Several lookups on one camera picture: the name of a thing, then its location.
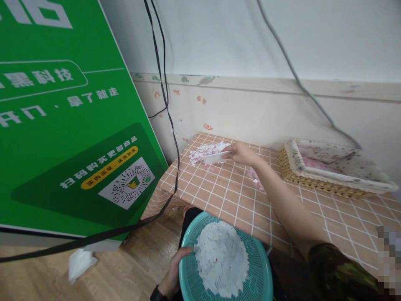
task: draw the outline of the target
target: white card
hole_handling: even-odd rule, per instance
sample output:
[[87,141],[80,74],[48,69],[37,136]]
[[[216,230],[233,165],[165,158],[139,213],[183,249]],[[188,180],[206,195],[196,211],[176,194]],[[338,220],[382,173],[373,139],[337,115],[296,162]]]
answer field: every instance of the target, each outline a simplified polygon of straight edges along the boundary
[[204,156],[203,157],[203,162],[206,165],[209,165],[209,164],[213,164],[213,163],[216,163],[216,162],[225,161],[226,159],[224,159],[223,156],[225,154],[228,154],[228,153],[232,153],[232,152],[231,151],[227,151],[227,152],[221,152],[221,153],[217,153],[217,154],[213,154],[213,155]]
[[145,160],[140,157],[98,195],[128,210],[154,178]]

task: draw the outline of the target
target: qr code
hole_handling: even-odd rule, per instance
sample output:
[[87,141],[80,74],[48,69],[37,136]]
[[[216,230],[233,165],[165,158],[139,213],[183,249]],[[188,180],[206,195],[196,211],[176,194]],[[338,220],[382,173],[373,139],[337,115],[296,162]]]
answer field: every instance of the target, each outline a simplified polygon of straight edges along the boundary
[[128,210],[154,178],[145,160],[140,157],[98,195]]

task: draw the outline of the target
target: white wall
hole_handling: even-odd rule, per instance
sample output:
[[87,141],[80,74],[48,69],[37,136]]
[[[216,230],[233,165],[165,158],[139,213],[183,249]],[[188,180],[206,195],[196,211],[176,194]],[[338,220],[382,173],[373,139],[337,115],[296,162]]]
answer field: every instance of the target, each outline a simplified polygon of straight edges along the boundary
[[[162,95],[159,83],[136,79],[135,86],[149,115],[164,107],[162,97],[155,98],[156,92]],[[187,144],[183,138],[190,141],[200,131],[275,149],[293,137],[354,146],[330,127],[306,96],[175,84],[169,85],[169,92],[180,152]],[[319,101],[337,126],[351,134],[366,155],[401,186],[401,104],[333,97]],[[177,158],[173,134],[166,111],[161,115],[151,119],[151,124],[171,163]],[[213,130],[206,130],[205,123]]]
[[[401,82],[399,0],[262,2],[301,78]],[[157,72],[143,1],[101,3],[129,70]],[[256,0],[155,5],[167,40],[167,73],[292,77]],[[153,22],[157,27],[154,14]],[[158,29],[156,35],[161,54]]]

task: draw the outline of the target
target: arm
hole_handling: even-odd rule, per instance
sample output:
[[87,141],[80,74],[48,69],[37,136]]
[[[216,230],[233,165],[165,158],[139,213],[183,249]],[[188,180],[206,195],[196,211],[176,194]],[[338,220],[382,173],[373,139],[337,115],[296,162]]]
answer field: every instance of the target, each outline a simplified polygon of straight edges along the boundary
[[232,144],[223,151],[232,151],[226,158],[253,167],[277,217],[306,261],[313,246],[321,242],[330,242],[309,209],[291,192],[267,162],[243,143]]

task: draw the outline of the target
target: camouflage sleeve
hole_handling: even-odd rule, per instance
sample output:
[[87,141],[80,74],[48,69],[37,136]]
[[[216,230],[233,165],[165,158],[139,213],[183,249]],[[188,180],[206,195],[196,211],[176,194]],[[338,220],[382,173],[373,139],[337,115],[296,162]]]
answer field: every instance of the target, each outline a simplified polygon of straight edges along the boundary
[[314,246],[308,262],[315,300],[377,300],[377,279],[336,246]]

